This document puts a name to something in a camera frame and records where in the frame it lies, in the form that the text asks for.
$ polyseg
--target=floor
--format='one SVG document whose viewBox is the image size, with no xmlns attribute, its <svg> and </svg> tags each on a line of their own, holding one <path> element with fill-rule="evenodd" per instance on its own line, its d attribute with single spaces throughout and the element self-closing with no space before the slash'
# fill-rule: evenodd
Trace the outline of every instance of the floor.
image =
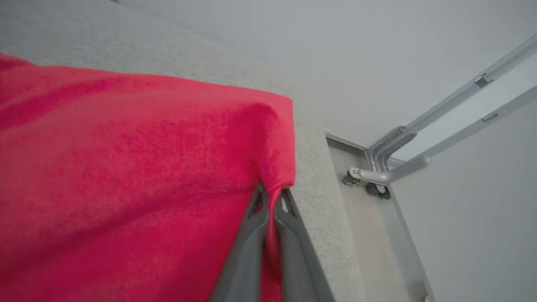
<svg viewBox="0 0 537 302">
<path fill-rule="evenodd" d="M 327 139 L 349 215 L 354 250 L 367 302 L 421 302 L 427 295 L 422 273 L 393 202 L 341 182 L 349 167 L 368 168 L 363 151 Z"/>
</svg>

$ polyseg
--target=red fabric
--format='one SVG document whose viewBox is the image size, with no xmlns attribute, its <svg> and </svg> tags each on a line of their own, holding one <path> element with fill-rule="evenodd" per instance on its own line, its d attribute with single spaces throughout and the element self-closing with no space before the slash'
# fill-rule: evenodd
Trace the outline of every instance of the red fabric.
<svg viewBox="0 0 537 302">
<path fill-rule="evenodd" d="M 294 175 L 286 97 L 2 55 L 0 300 L 206 301 L 255 185 Z M 272 224 L 262 301 L 278 250 Z"/>
</svg>

